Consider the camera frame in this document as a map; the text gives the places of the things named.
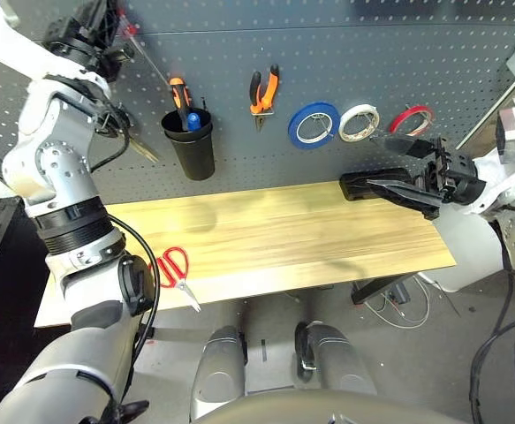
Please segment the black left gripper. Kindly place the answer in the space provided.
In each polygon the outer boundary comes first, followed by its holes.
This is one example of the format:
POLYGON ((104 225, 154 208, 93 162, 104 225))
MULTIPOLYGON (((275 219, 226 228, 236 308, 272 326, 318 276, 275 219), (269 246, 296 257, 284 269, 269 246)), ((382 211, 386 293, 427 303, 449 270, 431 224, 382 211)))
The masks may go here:
POLYGON ((118 0, 87 1, 74 15, 51 22, 42 46, 56 56, 67 58, 106 77, 103 52, 108 49, 108 65, 120 67, 135 56, 129 43, 108 48, 108 29, 118 29, 120 23, 118 0))

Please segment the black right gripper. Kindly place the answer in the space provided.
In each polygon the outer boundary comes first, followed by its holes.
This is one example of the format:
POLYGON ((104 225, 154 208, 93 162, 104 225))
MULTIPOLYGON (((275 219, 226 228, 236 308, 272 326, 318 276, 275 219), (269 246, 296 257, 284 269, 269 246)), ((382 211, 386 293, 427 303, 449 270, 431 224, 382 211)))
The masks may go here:
POLYGON ((366 181, 379 197, 419 211, 427 220, 439 217, 442 203, 466 206, 483 193, 483 181, 478 177, 473 160, 459 152, 449 152, 443 138, 428 141, 406 135, 386 135, 374 137, 371 141, 397 155, 414 158, 433 156, 424 171, 426 188, 430 193, 399 180, 370 178, 366 181))

